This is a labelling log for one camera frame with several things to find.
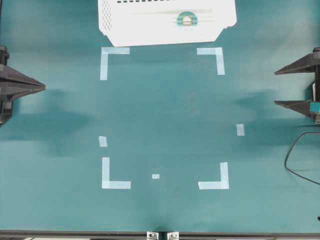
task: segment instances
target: black wire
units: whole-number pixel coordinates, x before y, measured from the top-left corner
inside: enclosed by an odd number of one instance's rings
[[[302,179],[307,180],[307,181],[309,181],[309,182],[311,182],[311,183],[320,185],[320,182],[317,182],[317,181],[311,180],[311,179],[309,179],[309,178],[307,178],[307,177],[305,177],[305,176],[302,176],[302,175],[296,173],[295,171],[293,171],[291,168],[289,168],[289,167],[287,166],[288,159],[289,159],[289,156],[290,156],[290,153],[291,153],[292,149],[295,147],[295,145],[297,144],[297,142],[299,141],[299,139],[302,138],[304,135],[320,135],[320,132],[317,132],[317,131],[304,132],[304,133],[302,133],[300,136],[298,136],[297,139],[296,139],[296,140],[294,141],[294,143],[292,144],[292,146],[290,147],[288,153],[286,154],[285,161],[284,161],[284,167],[285,167],[285,169],[287,169],[290,173],[298,176],[299,178],[302,178]]]
[[[0,23],[1,23],[1,13],[2,13],[2,0],[0,0]]]

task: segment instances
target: l-shaped tape marker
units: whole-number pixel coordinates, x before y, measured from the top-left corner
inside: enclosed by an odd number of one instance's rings
[[[221,162],[220,163],[220,174],[221,181],[199,181],[199,189],[200,190],[226,190],[229,189],[229,171],[228,171],[228,163]]]
[[[198,55],[215,55],[218,75],[225,75],[225,61],[222,47],[197,48]]]
[[[102,158],[102,188],[131,189],[131,181],[110,181],[110,158]]]
[[[110,54],[130,54],[129,47],[102,47],[101,48],[101,66],[100,80],[108,80],[108,60]]]

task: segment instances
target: small tape piece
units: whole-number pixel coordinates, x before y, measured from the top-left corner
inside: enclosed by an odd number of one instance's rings
[[[152,174],[152,179],[160,179],[160,174]]]
[[[108,147],[106,136],[99,136],[99,145],[100,145],[100,148],[107,148]]]
[[[245,133],[245,125],[244,124],[237,124],[236,125],[236,134],[239,137],[243,137],[243,136],[246,135],[246,133]]]
[[[316,101],[316,83],[312,84],[313,101]]]

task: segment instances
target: white basket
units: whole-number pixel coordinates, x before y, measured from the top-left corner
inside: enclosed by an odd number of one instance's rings
[[[235,0],[98,0],[115,47],[215,41],[237,22]]]

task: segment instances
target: black plastic bracket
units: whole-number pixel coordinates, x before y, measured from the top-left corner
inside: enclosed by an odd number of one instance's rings
[[[312,106],[320,106],[320,47],[313,49],[303,58],[283,67],[274,74],[296,74],[296,73],[314,73],[315,74],[315,93],[314,100],[298,101],[274,101],[275,104],[287,109],[294,110],[309,118],[314,118],[316,124],[320,124],[320,110],[311,110]]]
[[[7,66],[10,54],[0,45],[0,127],[13,114],[14,100],[46,89],[46,85]]]

